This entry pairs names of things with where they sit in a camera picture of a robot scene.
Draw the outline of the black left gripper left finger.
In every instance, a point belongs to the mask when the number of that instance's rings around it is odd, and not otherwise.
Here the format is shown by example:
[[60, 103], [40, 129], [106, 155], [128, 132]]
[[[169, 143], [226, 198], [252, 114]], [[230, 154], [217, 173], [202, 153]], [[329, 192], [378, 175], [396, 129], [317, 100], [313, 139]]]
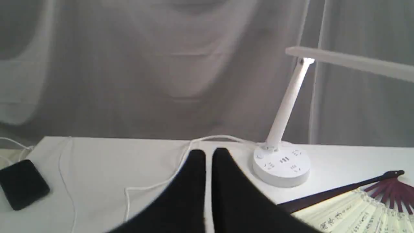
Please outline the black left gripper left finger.
[[206, 154], [191, 150], [166, 189], [112, 233], [204, 233]]

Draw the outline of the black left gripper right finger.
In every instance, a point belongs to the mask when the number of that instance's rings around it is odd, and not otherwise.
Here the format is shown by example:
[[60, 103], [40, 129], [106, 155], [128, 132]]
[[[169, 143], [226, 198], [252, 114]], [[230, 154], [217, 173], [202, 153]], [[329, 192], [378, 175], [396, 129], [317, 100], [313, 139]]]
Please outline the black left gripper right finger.
[[268, 199], [226, 148], [212, 156], [212, 217], [216, 233], [316, 233]]

